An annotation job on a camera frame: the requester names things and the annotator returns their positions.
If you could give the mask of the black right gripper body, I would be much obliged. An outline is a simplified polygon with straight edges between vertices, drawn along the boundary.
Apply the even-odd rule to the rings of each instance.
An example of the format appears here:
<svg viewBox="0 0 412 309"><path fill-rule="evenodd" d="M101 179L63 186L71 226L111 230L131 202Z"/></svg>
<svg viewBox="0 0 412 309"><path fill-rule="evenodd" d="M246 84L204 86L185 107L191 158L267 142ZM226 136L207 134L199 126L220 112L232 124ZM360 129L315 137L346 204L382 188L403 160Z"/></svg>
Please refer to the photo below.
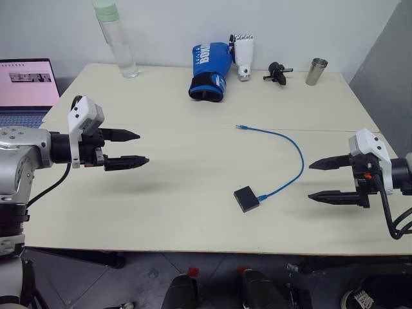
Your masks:
<svg viewBox="0 0 412 309"><path fill-rule="evenodd" d="M359 195L357 205L368 209L369 195L381 193L384 189L379 159L374 154L358 154L351 157L351 168Z"/></svg>

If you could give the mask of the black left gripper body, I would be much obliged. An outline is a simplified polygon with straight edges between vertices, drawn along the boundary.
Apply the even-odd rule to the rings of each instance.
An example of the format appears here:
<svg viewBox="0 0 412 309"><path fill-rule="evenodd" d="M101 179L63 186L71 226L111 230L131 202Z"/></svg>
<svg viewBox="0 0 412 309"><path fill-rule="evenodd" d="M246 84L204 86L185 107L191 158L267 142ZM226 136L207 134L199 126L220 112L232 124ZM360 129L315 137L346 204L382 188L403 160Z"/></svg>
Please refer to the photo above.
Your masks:
<svg viewBox="0 0 412 309"><path fill-rule="evenodd" d="M80 164L85 167L103 166L105 158L102 148L105 145L102 129L97 129L91 136L81 135L79 142Z"/></svg>

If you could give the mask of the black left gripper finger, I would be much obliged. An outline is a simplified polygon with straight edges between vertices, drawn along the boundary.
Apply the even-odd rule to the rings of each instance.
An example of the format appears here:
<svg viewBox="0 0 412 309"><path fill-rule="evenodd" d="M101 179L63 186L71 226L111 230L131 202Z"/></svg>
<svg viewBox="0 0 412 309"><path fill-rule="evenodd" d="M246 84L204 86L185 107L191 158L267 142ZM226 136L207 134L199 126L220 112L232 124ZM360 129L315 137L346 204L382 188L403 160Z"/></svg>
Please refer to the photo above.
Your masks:
<svg viewBox="0 0 412 309"><path fill-rule="evenodd" d="M149 159L144 156L121 156L118 158L104 157L105 171L120 171L141 167L149 162Z"/></svg>
<svg viewBox="0 0 412 309"><path fill-rule="evenodd" d="M126 129L102 129L102 135L104 140L110 142L127 142L130 140L137 140L140 138L140 135L128 131Z"/></svg>

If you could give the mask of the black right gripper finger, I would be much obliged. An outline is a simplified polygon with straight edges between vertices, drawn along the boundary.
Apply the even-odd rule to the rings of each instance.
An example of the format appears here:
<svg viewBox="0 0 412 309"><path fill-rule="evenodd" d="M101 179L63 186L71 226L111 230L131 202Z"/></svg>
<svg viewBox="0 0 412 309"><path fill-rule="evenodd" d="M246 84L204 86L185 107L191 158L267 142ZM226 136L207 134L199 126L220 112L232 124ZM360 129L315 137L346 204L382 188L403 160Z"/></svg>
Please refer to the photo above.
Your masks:
<svg viewBox="0 0 412 309"><path fill-rule="evenodd" d="M309 165L309 169L332 170L351 165L351 154L322 158Z"/></svg>
<svg viewBox="0 0 412 309"><path fill-rule="evenodd" d="M309 199L332 205L360 205L361 196L357 192L320 191L308 195Z"/></svg>

